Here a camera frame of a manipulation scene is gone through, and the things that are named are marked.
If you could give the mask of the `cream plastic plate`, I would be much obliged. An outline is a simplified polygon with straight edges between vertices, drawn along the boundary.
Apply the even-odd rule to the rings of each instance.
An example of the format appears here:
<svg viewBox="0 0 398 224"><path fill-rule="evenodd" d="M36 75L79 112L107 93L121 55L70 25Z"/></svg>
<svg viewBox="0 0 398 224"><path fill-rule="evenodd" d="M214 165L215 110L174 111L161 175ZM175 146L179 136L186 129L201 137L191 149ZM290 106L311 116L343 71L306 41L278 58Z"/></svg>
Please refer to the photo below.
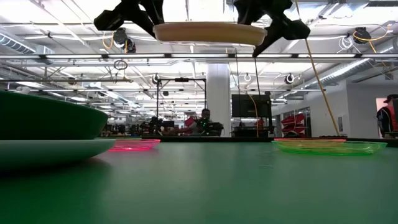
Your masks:
<svg viewBox="0 0 398 224"><path fill-rule="evenodd" d="M153 27L161 42L216 42L260 45L267 31L260 27L227 22L171 22Z"/></svg>

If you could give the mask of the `black background robot arms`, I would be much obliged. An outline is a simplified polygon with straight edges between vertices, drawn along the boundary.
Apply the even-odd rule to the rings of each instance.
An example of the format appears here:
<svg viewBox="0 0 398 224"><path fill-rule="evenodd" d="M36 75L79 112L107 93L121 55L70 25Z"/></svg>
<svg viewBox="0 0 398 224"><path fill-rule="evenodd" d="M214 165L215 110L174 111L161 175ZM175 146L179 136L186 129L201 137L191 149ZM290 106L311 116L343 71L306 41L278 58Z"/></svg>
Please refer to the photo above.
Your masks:
<svg viewBox="0 0 398 224"><path fill-rule="evenodd" d="M172 132L174 124L173 121L164 121L153 116L150 121L141 123L139 127L142 136L167 136Z"/></svg>

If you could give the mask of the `red storage bins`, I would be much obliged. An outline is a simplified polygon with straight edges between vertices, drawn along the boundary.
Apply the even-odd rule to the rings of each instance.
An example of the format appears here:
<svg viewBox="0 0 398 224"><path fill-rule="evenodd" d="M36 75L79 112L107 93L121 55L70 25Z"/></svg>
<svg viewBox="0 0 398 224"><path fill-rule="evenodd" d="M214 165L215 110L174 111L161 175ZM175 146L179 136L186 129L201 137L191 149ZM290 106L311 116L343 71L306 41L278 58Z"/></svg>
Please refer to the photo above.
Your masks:
<svg viewBox="0 0 398 224"><path fill-rule="evenodd" d="M293 131L299 136L304 137L307 128L305 125L305 117L302 113L286 117L281 121L281 125L283 135Z"/></svg>

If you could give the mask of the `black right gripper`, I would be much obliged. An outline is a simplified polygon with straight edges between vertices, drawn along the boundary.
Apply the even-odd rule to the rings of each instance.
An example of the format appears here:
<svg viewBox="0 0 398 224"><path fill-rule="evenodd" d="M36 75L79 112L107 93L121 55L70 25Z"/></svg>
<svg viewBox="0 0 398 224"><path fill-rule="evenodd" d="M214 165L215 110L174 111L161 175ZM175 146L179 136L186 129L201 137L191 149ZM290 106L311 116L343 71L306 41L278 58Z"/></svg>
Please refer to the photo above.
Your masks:
<svg viewBox="0 0 398 224"><path fill-rule="evenodd" d="M285 40L306 39L310 28L301 20L284 19L284 11L292 6L291 0L235 0L234 7L238 12L238 24L251 25L258 21L265 13L273 20L265 28L266 35L262 43L254 49L252 56L256 58L265 49L280 38Z"/></svg>

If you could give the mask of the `orange transparent plastic plate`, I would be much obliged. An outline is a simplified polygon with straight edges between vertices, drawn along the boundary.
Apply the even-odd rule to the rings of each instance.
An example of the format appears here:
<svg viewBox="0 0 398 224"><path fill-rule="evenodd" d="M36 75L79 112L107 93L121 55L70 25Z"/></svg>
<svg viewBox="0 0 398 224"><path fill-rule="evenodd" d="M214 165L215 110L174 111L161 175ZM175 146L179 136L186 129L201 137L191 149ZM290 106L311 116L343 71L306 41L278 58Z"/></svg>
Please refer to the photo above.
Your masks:
<svg viewBox="0 0 398 224"><path fill-rule="evenodd" d="M345 139L319 139L319 138L274 138L274 141L293 142L345 142Z"/></svg>

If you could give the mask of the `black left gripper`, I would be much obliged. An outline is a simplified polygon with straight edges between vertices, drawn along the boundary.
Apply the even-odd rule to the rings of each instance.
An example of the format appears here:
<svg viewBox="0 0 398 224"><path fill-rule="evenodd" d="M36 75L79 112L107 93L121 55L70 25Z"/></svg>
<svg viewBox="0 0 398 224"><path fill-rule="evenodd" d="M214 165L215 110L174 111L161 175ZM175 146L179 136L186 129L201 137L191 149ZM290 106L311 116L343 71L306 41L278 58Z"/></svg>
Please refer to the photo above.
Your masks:
<svg viewBox="0 0 398 224"><path fill-rule="evenodd" d="M94 25L99 31L116 31L125 21L131 21L155 38L154 24L164 23L163 3L164 0L121 0L120 9L104 10L94 19Z"/></svg>

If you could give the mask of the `pink transparent plastic plate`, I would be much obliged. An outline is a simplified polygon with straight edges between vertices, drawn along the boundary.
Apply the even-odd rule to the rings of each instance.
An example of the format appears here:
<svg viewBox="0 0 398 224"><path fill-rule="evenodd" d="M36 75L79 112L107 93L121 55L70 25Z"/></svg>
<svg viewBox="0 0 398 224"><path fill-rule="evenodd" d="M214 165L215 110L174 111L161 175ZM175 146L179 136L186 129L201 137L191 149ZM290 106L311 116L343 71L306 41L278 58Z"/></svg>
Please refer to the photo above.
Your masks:
<svg viewBox="0 0 398 224"><path fill-rule="evenodd" d="M160 139L118 139L109 152L147 151L159 143Z"/></svg>

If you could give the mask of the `white pillar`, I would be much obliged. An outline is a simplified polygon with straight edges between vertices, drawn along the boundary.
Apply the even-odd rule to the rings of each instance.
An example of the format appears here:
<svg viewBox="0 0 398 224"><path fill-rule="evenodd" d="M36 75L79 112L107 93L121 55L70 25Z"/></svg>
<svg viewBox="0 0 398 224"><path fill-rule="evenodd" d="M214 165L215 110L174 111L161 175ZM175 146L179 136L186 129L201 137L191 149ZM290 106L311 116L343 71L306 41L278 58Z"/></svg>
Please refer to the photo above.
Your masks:
<svg viewBox="0 0 398 224"><path fill-rule="evenodd" d="M229 137L231 131L230 70L226 63L210 63L206 73L206 99L211 120L221 123L221 137Z"/></svg>

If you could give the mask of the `large green transparent plate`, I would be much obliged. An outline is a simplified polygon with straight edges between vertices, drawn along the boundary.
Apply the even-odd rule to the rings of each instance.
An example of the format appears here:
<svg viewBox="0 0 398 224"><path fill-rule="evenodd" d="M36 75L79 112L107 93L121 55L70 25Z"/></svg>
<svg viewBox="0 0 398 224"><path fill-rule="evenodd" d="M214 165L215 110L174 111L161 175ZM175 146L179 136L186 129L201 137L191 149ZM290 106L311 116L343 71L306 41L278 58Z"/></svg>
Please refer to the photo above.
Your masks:
<svg viewBox="0 0 398 224"><path fill-rule="evenodd" d="M273 141L275 147L284 152L339 156L367 156L387 147L385 142L293 142Z"/></svg>

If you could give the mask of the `person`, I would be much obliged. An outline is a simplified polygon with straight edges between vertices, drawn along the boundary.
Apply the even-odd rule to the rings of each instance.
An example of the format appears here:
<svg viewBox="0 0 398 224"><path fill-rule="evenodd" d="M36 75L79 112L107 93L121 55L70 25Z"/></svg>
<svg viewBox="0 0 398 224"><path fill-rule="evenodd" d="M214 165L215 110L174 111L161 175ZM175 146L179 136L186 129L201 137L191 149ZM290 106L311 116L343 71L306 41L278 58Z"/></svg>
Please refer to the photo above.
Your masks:
<svg viewBox="0 0 398 224"><path fill-rule="evenodd" d="M210 119L211 112L205 108L201 111L201 116L193 119L193 123L188 126L187 133L192 136L221 136L224 126L219 122Z"/></svg>
<svg viewBox="0 0 398 224"><path fill-rule="evenodd" d="M383 107L377 111L377 124L384 139L398 138L398 106L394 106L395 101L398 101L397 94L388 95Z"/></svg>

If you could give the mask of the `black monitor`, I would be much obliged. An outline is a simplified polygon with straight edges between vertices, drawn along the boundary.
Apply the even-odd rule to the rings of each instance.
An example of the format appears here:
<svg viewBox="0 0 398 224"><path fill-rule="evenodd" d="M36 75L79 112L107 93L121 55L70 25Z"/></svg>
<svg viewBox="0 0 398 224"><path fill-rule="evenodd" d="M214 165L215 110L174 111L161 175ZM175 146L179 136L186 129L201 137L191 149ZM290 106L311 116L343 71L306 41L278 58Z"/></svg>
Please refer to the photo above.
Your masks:
<svg viewBox="0 0 398 224"><path fill-rule="evenodd" d="M234 118L271 118L271 98L268 95L231 95Z"/></svg>

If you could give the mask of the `black frame rig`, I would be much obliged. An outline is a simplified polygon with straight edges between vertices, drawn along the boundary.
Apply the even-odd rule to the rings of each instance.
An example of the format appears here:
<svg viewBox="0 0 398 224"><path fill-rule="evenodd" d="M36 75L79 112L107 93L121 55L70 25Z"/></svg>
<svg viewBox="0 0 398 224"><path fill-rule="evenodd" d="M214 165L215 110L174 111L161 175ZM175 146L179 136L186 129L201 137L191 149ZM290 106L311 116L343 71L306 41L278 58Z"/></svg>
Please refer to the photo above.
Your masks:
<svg viewBox="0 0 398 224"><path fill-rule="evenodd" d="M159 93L160 93L160 82L161 81L166 81L165 84L162 85L162 87L165 87L170 81L173 82L180 82L180 83L185 83L185 82L190 82L193 81L194 83L196 83L199 87L202 88L202 90L204 91L204 108L208 107L207 104L207 79L206 78L185 78L185 77L180 77L180 78L165 78L165 79L161 79L158 78L158 80L156 81L156 117L159 117ZM198 84L198 82L202 81L204 83L204 87L202 87L201 85Z"/></svg>

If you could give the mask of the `large pale mint plate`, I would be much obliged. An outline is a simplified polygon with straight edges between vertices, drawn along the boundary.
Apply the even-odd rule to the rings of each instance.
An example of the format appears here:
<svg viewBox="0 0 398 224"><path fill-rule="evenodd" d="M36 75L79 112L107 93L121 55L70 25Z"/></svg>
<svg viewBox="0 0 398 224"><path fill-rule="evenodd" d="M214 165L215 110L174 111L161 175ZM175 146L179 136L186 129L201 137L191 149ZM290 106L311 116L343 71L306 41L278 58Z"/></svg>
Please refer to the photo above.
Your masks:
<svg viewBox="0 0 398 224"><path fill-rule="evenodd" d="M114 139L1 140L0 171L30 169L81 161L102 154Z"/></svg>

